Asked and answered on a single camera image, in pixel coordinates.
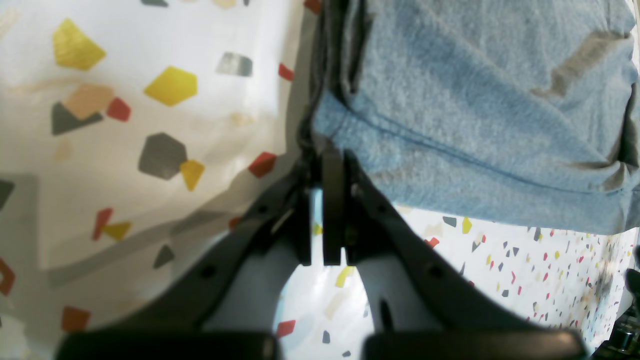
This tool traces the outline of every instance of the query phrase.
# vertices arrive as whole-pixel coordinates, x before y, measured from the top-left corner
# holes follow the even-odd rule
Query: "patterned fabric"
[[[143,307],[289,169],[319,4],[0,4],[0,358],[51,358]],[[608,336],[633,232],[400,210],[497,302]],[[316,261],[283,294],[288,359],[359,356],[372,325],[354,268]]]

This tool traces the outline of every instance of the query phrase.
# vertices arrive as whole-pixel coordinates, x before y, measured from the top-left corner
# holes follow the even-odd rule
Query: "light blue fabric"
[[[353,149],[390,200],[598,234],[640,225],[623,0],[333,0],[320,23],[316,147]]]

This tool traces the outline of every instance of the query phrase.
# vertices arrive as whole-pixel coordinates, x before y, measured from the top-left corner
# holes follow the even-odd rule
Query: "black bracket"
[[[363,359],[586,358],[577,333],[531,325],[476,291],[413,233],[351,151],[329,148],[321,159],[300,159],[153,303],[103,330],[72,334],[58,359],[174,359],[207,351],[282,358],[271,333],[275,309],[295,268],[310,265],[309,199],[317,186],[324,264],[339,265],[345,248],[371,305],[376,334]]]

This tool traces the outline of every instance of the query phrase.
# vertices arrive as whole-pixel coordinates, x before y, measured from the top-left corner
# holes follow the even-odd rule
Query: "cloth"
[[[313,128],[390,199],[509,224],[640,224],[624,1],[330,1]]]

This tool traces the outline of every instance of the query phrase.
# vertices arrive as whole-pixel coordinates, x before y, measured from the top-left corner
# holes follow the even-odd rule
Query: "screw hole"
[[[440,278],[444,276],[444,272],[442,271],[442,269],[438,265],[434,264],[427,265],[427,272],[433,277]]]
[[[213,265],[208,265],[200,272],[200,276],[202,276],[203,279],[208,279],[213,275],[216,275],[216,267]]]

